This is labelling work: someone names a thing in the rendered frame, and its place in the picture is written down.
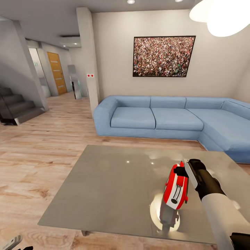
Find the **radio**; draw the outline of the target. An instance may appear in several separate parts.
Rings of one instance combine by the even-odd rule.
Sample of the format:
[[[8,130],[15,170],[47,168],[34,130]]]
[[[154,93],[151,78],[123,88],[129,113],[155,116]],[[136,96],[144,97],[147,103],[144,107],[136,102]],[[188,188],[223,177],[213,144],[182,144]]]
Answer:
[[[189,178],[177,176],[177,174],[174,173],[174,169],[177,166],[184,167],[184,164],[181,161],[180,165],[175,164],[173,166],[164,191],[164,202],[173,209],[180,209],[184,201],[186,204],[188,202]]]

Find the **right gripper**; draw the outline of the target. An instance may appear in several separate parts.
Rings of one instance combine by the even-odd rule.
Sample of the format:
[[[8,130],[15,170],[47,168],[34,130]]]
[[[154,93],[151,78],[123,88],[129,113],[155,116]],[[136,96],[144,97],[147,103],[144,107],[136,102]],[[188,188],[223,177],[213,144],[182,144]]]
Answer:
[[[184,176],[184,177],[189,178],[187,172],[185,171],[185,167],[179,167],[179,166],[177,166],[177,167],[174,169],[174,173],[176,173],[177,176]]]

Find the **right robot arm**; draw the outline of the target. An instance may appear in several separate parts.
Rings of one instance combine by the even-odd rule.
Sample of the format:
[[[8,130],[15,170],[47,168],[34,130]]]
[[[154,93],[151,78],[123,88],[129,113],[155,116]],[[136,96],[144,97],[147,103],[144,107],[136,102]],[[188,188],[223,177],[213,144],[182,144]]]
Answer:
[[[218,250],[250,250],[250,223],[235,208],[199,159],[184,159],[177,176],[190,178],[206,211]]]

